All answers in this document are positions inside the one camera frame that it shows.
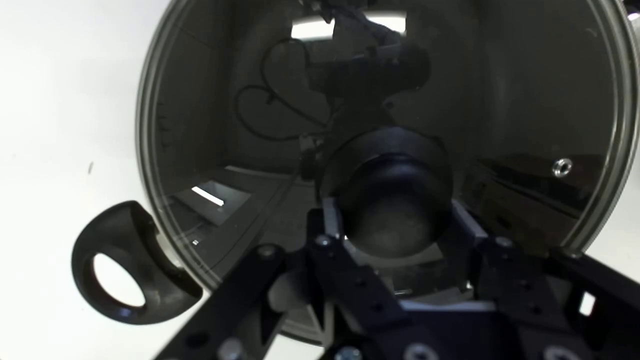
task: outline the white backdrop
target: white backdrop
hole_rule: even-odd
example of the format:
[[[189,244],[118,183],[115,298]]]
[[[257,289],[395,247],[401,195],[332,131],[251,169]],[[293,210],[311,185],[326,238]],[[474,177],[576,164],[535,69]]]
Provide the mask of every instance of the white backdrop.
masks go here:
[[[78,294],[70,255],[101,211],[146,203],[134,109],[168,0],[0,3],[0,359],[150,359],[193,310],[158,325],[111,321]],[[589,252],[640,279],[638,167],[629,183]],[[279,338],[270,358],[318,355]]]

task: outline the black cable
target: black cable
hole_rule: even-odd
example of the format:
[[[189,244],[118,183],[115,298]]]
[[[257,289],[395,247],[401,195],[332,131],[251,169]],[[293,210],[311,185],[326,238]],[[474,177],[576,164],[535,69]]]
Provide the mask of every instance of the black cable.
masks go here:
[[[249,90],[260,90],[263,92],[266,92],[268,94],[268,99],[267,102],[271,103],[273,101],[278,101],[279,103],[283,104],[287,109],[291,110],[293,113],[299,115],[300,117],[302,117],[303,119],[311,122],[314,125],[320,126],[320,127],[327,127],[327,124],[316,119],[315,117],[309,115],[308,113],[305,113],[303,110],[295,107],[294,105],[292,105],[289,101],[287,101],[286,99],[284,99],[277,90],[275,90],[275,88],[273,88],[273,86],[271,86],[271,84],[269,83],[269,80],[267,79],[266,76],[266,62],[269,59],[269,56],[271,55],[271,53],[273,52],[273,49],[280,45],[280,44],[287,44],[287,43],[296,43],[302,46],[304,53],[305,53],[305,68],[307,68],[310,64],[311,64],[311,57],[309,54],[309,51],[307,49],[307,47],[305,46],[305,44],[299,40],[299,39],[294,39],[294,38],[285,38],[282,40],[279,40],[278,42],[276,42],[275,44],[273,44],[271,47],[269,47],[269,49],[267,49],[264,52],[264,55],[262,56],[262,59],[260,61],[260,78],[262,80],[263,85],[246,85],[244,87],[242,87],[240,90],[238,90],[236,92],[236,95],[234,96],[234,100],[233,100],[233,104],[234,104],[234,112],[236,114],[236,117],[238,119],[238,121],[240,121],[240,124],[249,132],[251,133],[253,136],[256,136],[257,138],[261,138],[263,140],[267,140],[267,141],[272,141],[272,142],[287,142],[287,141],[293,141],[293,140],[297,140],[300,135],[290,135],[290,136],[285,136],[285,137],[275,137],[275,136],[271,136],[271,135],[265,135],[263,133],[261,133],[260,131],[256,130],[254,127],[252,127],[251,125],[249,125],[249,123],[246,121],[246,119],[242,116],[242,113],[240,112],[240,96],[245,93],[246,91]]]

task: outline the black mount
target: black mount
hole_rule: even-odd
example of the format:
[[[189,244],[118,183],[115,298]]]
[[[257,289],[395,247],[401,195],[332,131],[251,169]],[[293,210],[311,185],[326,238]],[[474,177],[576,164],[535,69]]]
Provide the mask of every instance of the black mount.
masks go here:
[[[526,256],[488,236],[457,203],[452,219],[466,248],[475,301],[398,302],[342,244],[331,199],[307,215],[297,252],[263,244],[246,253],[158,359],[262,359],[288,311],[307,307],[323,335],[321,359],[637,359],[640,286],[587,255]],[[579,313],[585,292],[595,305]]]

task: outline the black curved handle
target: black curved handle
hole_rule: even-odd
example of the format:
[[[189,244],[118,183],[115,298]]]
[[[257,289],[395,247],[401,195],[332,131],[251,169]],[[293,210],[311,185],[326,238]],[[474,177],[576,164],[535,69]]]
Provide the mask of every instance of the black curved handle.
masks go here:
[[[102,288],[93,269],[93,259],[100,253],[120,264],[138,283],[145,297],[143,306],[123,304]],[[163,322],[202,297],[202,288],[164,256],[153,218],[135,201],[105,210],[85,227],[74,245],[71,269],[89,305],[123,323]]]

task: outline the fluorescent light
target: fluorescent light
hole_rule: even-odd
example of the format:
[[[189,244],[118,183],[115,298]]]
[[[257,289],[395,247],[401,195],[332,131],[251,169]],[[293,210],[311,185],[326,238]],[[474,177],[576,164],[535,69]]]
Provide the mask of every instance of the fluorescent light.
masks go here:
[[[195,192],[196,194],[198,194],[198,195],[202,196],[203,198],[205,198],[205,199],[207,199],[207,200],[209,200],[209,201],[213,202],[215,205],[222,206],[222,205],[224,205],[224,204],[225,204],[225,201],[224,201],[224,200],[219,199],[219,198],[217,198],[217,197],[215,197],[215,196],[211,195],[210,193],[208,193],[208,192],[206,192],[206,191],[202,190],[201,188],[199,188],[199,187],[197,187],[197,186],[194,186],[194,187],[192,187],[191,189],[193,190],[193,192]]]
[[[308,17],[294,21],[291,27],[291,37],[300,40],[325,40],[333,37],[335,20],[327,24],[320,16]]]
[[[580,314],[584,316],[591,315],[595,303],[596,298],[592,294],[585,291],[584,295],[582,296],[582,302],[580,303]]]
[[[406,13],[365,12],[364,15],[372,22],[386,26],[402,35],[406,34]],[[305,17],[293,22],[291,37],[303,41],[327,40],[333,38],[334,27],[335,20],[327,24],[320,16]]]

